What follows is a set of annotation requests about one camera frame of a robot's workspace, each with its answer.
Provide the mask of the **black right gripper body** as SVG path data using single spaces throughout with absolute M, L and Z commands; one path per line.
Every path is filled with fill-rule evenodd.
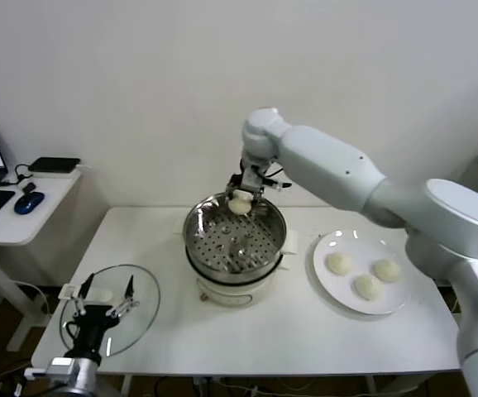
M 241 160 L 240 167 L 239 189 L 250 194 L 262 194 L 265 173 L 270 168 L 270 162 L 268 160 Z

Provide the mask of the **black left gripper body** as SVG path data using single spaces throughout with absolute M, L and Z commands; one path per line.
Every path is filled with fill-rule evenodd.
M 73 339 L 72 357 L 86 358 L 100 365 L 102 356 L 99 353 L 107 330 L 119 324 L 119 318 L 110 314 L 112 306 L 86 305 L 85 314 L 73 316 L 73 324 L 77 327 Z

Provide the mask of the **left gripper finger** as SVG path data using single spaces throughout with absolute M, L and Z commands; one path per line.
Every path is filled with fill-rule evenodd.
M 106 312 L 106 316 L 109 318 L 122 318 L 139 304 L 139 301 L 134 300 L 134 275 L 132 275 L 127 282 L 123 300 L 118 305 L 110 308 Z
M 88 278 L 80 285 L 77 295 L 73 298 L 74 306 L 75 306 L 75 313 L 77 315 L 84 316 L 86 314 L 85 310 L 85 299 L 93 283 L 93 278 L 95 274 L 92 273 L 88 276 Z

